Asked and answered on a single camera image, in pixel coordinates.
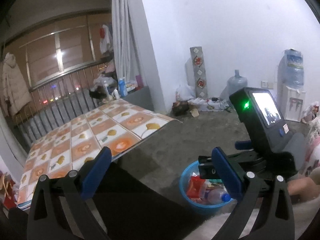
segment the blue gripper pad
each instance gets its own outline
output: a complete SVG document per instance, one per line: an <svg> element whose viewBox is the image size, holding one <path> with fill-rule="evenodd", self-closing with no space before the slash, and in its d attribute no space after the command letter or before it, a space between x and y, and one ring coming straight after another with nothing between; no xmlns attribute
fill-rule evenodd
<svg viewBox="0 0 320 240"><path fill-rule="evenodd" d="M243 198L243 184L220 148L214 148L211 154L212 164L230 196L238 201Z"/></svg>
<svg viewBox="0 0 320 240"><path fill-rule="evenodd" d="M93 197L104 174L110 166L112 160L110 149L103 147L101 152L96 157L98 160L94 160L94 165L82 181L80 197L83 200Z"/></svg>
<svg viewBox="0 0 320 240"><path fill-rule="evenodd" d="M253 149L251 141L236 141L235 148L241 151Z"/></svg>

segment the camera screen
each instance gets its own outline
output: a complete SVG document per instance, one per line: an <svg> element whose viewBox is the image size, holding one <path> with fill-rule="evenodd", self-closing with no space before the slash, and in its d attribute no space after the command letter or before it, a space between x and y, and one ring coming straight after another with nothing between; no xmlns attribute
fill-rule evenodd
<svg viewBox="0 0 320 240"><path fill-rule="evenodd" d="M268 125L281 119L278 109L268 93L252 93Z"/></svg>

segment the white coat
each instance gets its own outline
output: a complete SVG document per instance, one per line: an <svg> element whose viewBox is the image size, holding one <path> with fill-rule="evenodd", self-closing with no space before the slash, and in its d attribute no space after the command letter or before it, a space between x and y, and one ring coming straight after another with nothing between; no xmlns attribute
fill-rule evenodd
<svg viewBox="0 0 320 240"><path fill-rule="evenodd" d="M10 53L7 53L3 62L2 86L4 99L10 101L12 116L31 101L28 87L16 63L16 57Z"/></svg>

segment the concrete floor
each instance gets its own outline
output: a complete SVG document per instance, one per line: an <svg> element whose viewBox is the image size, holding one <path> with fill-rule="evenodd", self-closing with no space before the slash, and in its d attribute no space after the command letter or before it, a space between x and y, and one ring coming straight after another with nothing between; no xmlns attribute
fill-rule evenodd
<svg viewBox="0 0 320 240"><path fill-rule="evenodd" d="M243 123L235 111L200 112L177 117L154 136L131 150L121 159L121 167L142 183L183 206L187 203L179 192L179 178L183 170L198 159L211 155L220 146L227 155L237 153L234 143L249 140ZM289 128L308 133L308 126L287 122Z"/></svg>

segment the hanging clothes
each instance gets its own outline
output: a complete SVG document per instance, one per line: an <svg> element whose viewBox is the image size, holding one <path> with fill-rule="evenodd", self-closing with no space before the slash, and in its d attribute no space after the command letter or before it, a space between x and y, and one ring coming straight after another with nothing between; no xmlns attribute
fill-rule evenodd
<svg viewBox="0 0 320 240"><path fill-rule="evenodd" d="M107 51L113 52L113 40L108 26L102 25L100 28L100 52L104 55Z"/></svg>
<svg viewBox="0 0 320 240"><path fill-rule="evenodd" d="M9 101L11 105L9 107L11 116L14 116L31 101L28 87L16 62L16 57L10 53L7 53L4 58L2 86L5 101Z"/></svg>

